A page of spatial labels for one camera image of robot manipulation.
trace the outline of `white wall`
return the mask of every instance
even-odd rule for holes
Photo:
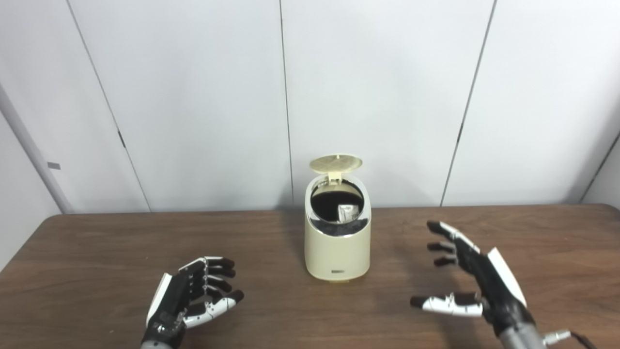
[[[297,205],[335,152],[375,207],[439,205],[492,3],[282,1]]]
[[[0,110],[32,140],[67,212],[148,211],[64,1],[0,2]]]
[[[620,145],[611,150],[583,198],[585,204],[608,204],[620,209]]]
[[[41,177],[0,113],[0,270],[47,217],[59,214]]]
[[[71,4],[152,210],[290,206],[278,0]]]
[[[620,2],[499,0],[444,205],[576,203],[620,130]]]
[[[67,212],[298,206],[333,152],[375,207],[577,202],[620,130],[620,2],[497,2],[444,192],[492,4],[7,0],[0,110]]]

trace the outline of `cream trash can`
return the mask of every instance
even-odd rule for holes
[[[306,267],[317,279],[354,279],[370,267],[370,201],[364,184],[348,174],[361,164],[344,154],[310,162],[321,175],[306,189],[304,249]]]

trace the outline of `open lid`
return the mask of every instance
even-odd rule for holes
[[[333,154],[310,161],[310,168],[316,173],[327,173],[329,184],[340,184],[342,173],[348,173],[361,166],[361,159],[354,155]]]

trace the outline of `black finger segment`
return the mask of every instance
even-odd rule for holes
[[[477,299],[477,293],[469,292],[469,293],[454,293],[454,303],[457,306],[473,306],[474,304],[480,303]]]
[[[209,274],[211,275],[220,275],[225,276],[227,278],[234,278],[237,273],[234,269],[226,268],[223,266],[209,266],[208,268]]]
[[[445,230],[439,222],[435,222],[434,220],[429,220],[427,222],[427,227],[431,232],[435,234],[439,234],[443,237],[450,238],[450,235],[451,235],[450,232]]]
[[[445,244],[441,242],[431,242],[427,245],[427,249],[429,251],[442,251],[442,252],[454,253],[454,248],[446,246]]]
[[[221,289],[224,292],[230,292],[233,290],[233,287],[227,283],[226,281],[219,279],[219,278],[208,278],[208,283],[210,286],[215,286],[219,289]]]
[[[416,307],[416,308],[422,309],[422,306],[424,305],[424,303],[427,300],[428,300],[428,297],[413,296],[413,297],[411,297],[411,300],[409,300],[409,304],[412,307]]]
[[[246,295],[240,289],[236,289],[233,292],[230,292],[228,295],[226,295],[226,298],[234,299],[235,303],[239,303],[241,302],[241,300],[245,298],[245,296]]]
[[[187,307],[186,317],[203,315],[206,312],[206,304],[204,302],[192,304]]]
[[[455,263],[456,263],[456,260],[454,258],[449,258],[449,257],[437,258],[433,262],[433,264],[435,264],[435,266],[445,266],[445,265],[448,265],[448,264],[455,264]]]
[[[225,268],[234,268],[234,261],[224,257],[207,257],[209,266],[223,266]]]

